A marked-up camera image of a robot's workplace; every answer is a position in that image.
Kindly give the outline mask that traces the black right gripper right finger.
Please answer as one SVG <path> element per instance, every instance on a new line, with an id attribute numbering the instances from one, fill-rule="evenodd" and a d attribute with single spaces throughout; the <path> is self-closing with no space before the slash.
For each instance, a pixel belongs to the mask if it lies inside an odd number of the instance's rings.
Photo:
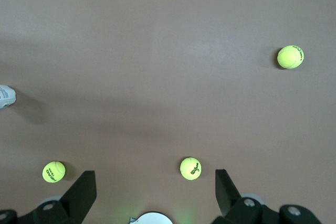
<path id="1" fill-rule="evenodd" d="M 215 195 L 221 216 L 211 224 L 322 224 L 309 209 L 282 205 L 276 212 L 252 197 L 243 197 L 227 170 L 215 171 Z"/>

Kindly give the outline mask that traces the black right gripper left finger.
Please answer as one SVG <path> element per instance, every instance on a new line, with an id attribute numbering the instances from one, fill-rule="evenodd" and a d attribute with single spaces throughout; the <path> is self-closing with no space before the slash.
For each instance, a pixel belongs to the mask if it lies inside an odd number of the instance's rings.
<path id="1" fill-rule="evenodd" d="M 23 216 L 12 209 L 0 210 L 0 224 L 82 224 L 96 198 L 96 174 L 88 170 L 60 199 L 46 201 Z"/>

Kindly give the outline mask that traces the yellow Wilson tennis ball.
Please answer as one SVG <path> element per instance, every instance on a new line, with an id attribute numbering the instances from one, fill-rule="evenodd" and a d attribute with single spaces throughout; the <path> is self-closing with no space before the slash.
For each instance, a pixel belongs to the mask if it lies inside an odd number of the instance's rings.
<path id="1" fill-rule="evenodd" d="M 202 166 L 199 160 L 193 157 L 186 157 L 181 161 L 180 173 L 187 180 L 196 180 L 200 177 Z"/>

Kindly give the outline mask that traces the silver blue tennis ball can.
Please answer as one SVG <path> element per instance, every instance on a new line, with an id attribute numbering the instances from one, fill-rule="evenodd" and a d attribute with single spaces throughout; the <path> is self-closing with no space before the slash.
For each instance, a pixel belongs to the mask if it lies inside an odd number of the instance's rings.
<path id="1" fill-rule="evenodd" d="M 9 86 L 0 85 L 0 109 L 6 108 L 16 102 L 16 92 Z"/>

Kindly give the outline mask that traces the brown table mat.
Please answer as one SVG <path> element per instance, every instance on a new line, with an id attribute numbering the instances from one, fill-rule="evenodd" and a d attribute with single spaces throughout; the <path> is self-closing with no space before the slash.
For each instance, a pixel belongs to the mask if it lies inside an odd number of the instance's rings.
<path id="1" fill-rule="evenodd" d="M 284 69 L 295 45 L 303 63 Z M 220 214 L 215 171 L 336 224 L 336 0 L 0 0 L 0 209 L 94 170 L 83 224 Z M 180 173 L 193 157 L 196 180 Z M 50 162 L 62 180 L 42 177 Z"/>

